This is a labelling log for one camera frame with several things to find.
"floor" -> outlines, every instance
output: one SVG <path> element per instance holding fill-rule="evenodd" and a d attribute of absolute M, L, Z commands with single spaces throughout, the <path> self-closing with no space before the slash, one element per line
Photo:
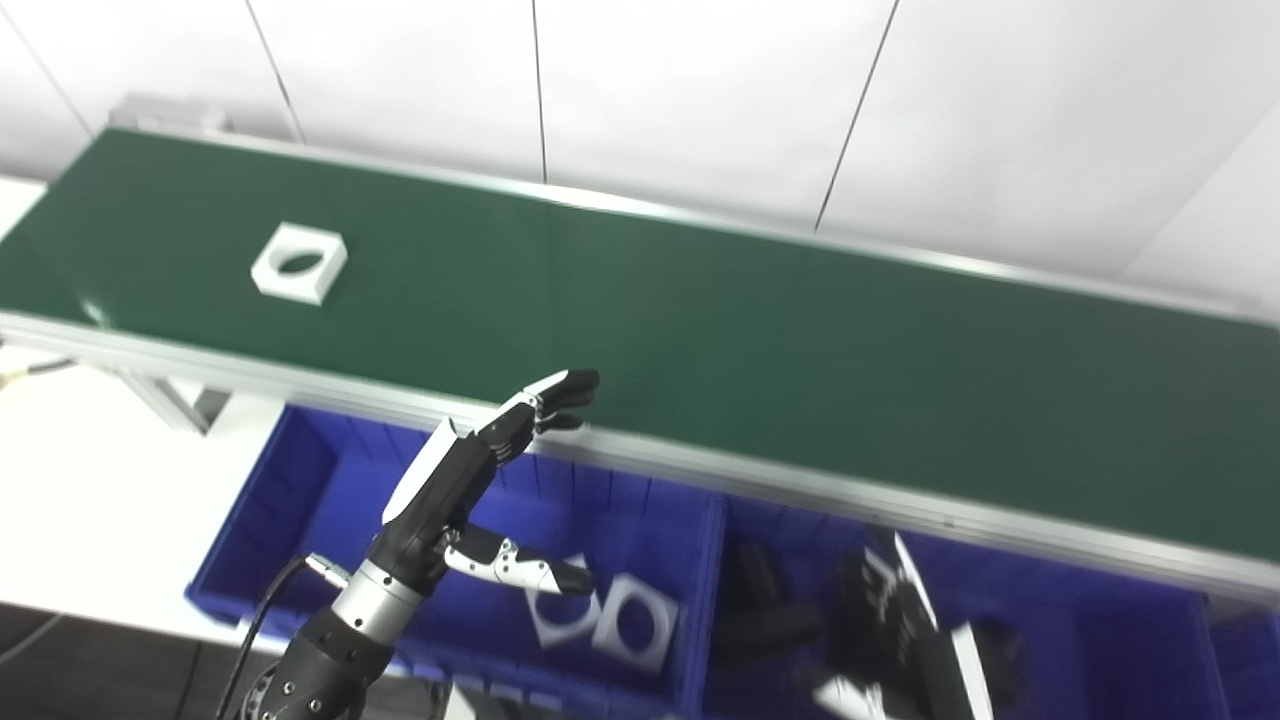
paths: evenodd
<path fill-rule="evenodd" d="M 47 619 L 0 605 L 0 657 Z M 0 717 L 211 720 L 234 657 L 233 647 L 63 618 L 0 665 Z M 273 660 L 255 653 L 241 683 L 247 687 Z M 364 717 L 422 720 L 431 708 L 422 680 L 383 678 L 370 689 Z"/>

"blue bin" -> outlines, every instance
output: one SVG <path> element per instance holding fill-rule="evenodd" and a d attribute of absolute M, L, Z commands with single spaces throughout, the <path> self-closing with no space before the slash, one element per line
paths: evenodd
<path fill-rule="evenodd" d="M 320 552 L 353 569 L 425 441 L 404 428 L 287 409 L 187 597 L 232 623 L 252 614 L 294 555 Z M 585 552 L 602 597 L 611 578 L 631 573 L 678 600 L 663 673 L 618 662 L 589 638 L 543 651 L 522 592 L 457 573 L 445 575 L 397 646 L 398 662 L 421 676 L 589 717 L 698 712 L 723 538 L 721 496 L 525 455 L 502 469 L 471 520 L 553 556 Z M 317 579 L 300 577 L 264 632 L 292 635 L 333 596 Z M 643 634 L 628 618 L 623 635 Z"/>
<path fill-rule="evenodd" d="M 1231 720 L 1280 719 L 1280 615 L 1235 620 L 1210 634 Z"/>
<path fill-rule="evenodd" d="M 294 555 L 355 568 L 425 441 L 417 430 L 285 409 L 188 598 L 237 623 Z M 543 651 L 524 593 L 448 574 L 397 646 L 396 662 L 415 675 L 591 719 L 829 717 L 792 684 L 797 664 L 822 661 L 820 643 L 708 670 L 719 565 L 726 542 L 763 541 L 792 597 L 818 602 L 835 621 L 836 561 L 863 547 L 861 523 L 536 455 L 503 468 L 471 519 L 553 555 L 585 552 L 602 597 L 611 578 L 631 573 L 677 598 L 667 664 L 646 675 L 585 638 Z M 998 619 L 1023 637 L 1027 692 L 1001 720 L 1280 719 L 1275 616 L 1211 629 L 1189 591 L 918 533 L 905 542 L 943 623 Z M 289 637 L 333 597 L 303 574 L 264 632 Z M 641 625 L 622 615 L 625 637 Z"/>
<path fill-rule="evenodd" d="M 836 561 L 865 544 L 860 523 L 733 498 L 726 532 L 726 547 L 742 538 L 769 544 L 792 598 L 819 602 L 836 620 Z M 943 624 L 997 619 L 1021 635 L 1027 689 L 1002 719 L 1228 720 L 1198 594 L 924 534 L 904 533 L 904 542 Z M 713 670 L 705 714 L 829 719 L 791 679 L 794 667 L 824 655 L 819 643 L 764 665 Z"/>

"metal bracket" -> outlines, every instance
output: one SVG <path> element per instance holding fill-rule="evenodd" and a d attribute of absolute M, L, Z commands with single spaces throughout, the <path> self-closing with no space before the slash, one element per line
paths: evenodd
<path fill-rule="evenodd" d="M 115 375 L 137 395 L 160 419 L 175 430 L 207 434 L 221 414 L 230 393 L 204 388 L 195 404 L 187 402 L 169 380 L 151 378 L 132 370 L 115 370 Z"/>

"white wall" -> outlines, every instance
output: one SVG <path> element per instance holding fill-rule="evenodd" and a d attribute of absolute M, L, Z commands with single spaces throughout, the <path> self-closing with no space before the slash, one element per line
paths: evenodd
<path fill-rule="evenodd" d="M 151 92 L 312 145 L 1280 304 L 1272 0 L 0 9 L 0 172 L 52 177 Z"/>

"robotic hand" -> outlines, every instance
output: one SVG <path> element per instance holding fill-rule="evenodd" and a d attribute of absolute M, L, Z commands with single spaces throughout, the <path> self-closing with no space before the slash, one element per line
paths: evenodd
<path fill-rule="evenodd" d="M 590 593 L 584 569 L 552 561 L 508 538 L 470 525 L 471 509 L 494 474 L 547 430 L 573 429 L 561 413 L 594 398 L 595 370 L 563 370 L 516 393 L 475 432 L 445 419 L 404 471 L 383 514 L 383 529 L 360 569 L 326 577 L 344 588 L 289 642 L 274 671 L 244 698 L 246 720 L 334 720 L 362 705 L 393 646 L 447 569 L 540 592 Z"/>

